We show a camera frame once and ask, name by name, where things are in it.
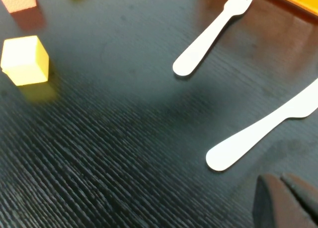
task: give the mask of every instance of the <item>black table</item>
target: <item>black table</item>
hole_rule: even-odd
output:
[[[259,174],[318,186],[318,113],[289,120],[223,173],[212,146],[318,76],[317,20],[254,0],[191,78],[176,57],[226,0],[38,0],[0,41],[38,35],[48,83],[0,74],[1,227],[251,227]]]

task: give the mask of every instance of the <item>fork handle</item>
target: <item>fork handle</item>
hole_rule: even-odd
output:
[[[179,76],[191,74],[211,47],[232,15],[226,10],[201,33],[201,35],[173,63],[173,71]]]

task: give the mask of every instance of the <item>fork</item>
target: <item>fork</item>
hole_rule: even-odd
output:
[[[226,23],[236,15],[246,12],[252,0],[228,0],[222,13],[173,63],[173,71],[179,76],[190,75],[203,59]]]

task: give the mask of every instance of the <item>knife handle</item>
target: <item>knife handle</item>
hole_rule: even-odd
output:
[[[206,155],[208,166],[215,171],[223,171],[232,166],[271,130],[287,119],[285,112],[284,107],[280,107],[211,148]]]

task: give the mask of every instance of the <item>dark wooden table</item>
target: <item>dark wooden table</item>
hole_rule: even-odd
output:
[[[318,113],[284,122],[223,173],[209,148],[318,77],[317,21],[254,0],[191,78],[176,57],[226,0],[38,0],[0,41],[38,35],[48,83],[0,73],[0,226],[252,227],[259,174],[318,186]]]

